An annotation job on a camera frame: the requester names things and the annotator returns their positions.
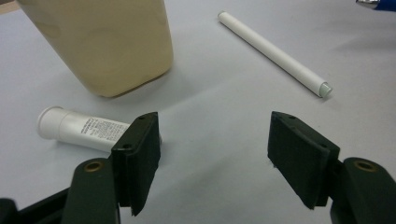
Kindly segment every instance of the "tube label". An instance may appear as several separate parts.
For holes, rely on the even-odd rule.
[[[128,129],[128,125],[105,119],[89,118],[81,129],[82,134],[117,142]]]

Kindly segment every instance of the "white plastic pipe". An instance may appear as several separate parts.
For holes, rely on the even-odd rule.
[[[295,77],[317,96],[326,97],[332,91],[332,87],[326,82],[326,80],[291,58],[287,53],[251,30],[228,12],[221,11],[218,17],[221,23],[247,41],[251,46],[268,57],[271,61],[279,65],[290,75]]]
[[[38,118],[38,134],[46,139],[111,152],[130,124],[87,116],[59,106],[45,109]]]

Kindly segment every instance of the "brass screw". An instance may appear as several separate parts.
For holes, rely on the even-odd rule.
[[[354,161],[353,162],[358,169],[361,169],[366,172],[376,172],[378,169],[376,166],[368,161]]]
[[[91,172],[96,172],[103,167],[103,163],[101,161],[92,161],[88,164],[85,165],[84,170],[85,172],[91,173]]]

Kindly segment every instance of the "tube cap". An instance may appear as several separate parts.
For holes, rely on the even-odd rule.
[[[320,97],[325,98],[327,95],[329,95],[331,91],[332,91],[332,87],[327,82],[323,82],[323,84],[321,84],[319,89],[319,95]]]
[[[59,136],[59,127],[62,120],[71,111],[65,110],[60,106],[49,107],[43,112],[37,120],[37,132],[42,138],[61,140]]]

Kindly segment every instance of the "white table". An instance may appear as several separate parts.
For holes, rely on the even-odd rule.
[[[396,177],[396,14],[355,1],[166,0],[175,61],[118,98],[87,92],[21,10],[0,15],[0,197],[26,207],[108,154],[40,138],[51,105],[132,122],[160,115],[162,158],[146,207],[122,223],[331,223],[267,158],[272,111],[292,114]],[[226,10],[327,79],[318,98],[221,25]]]

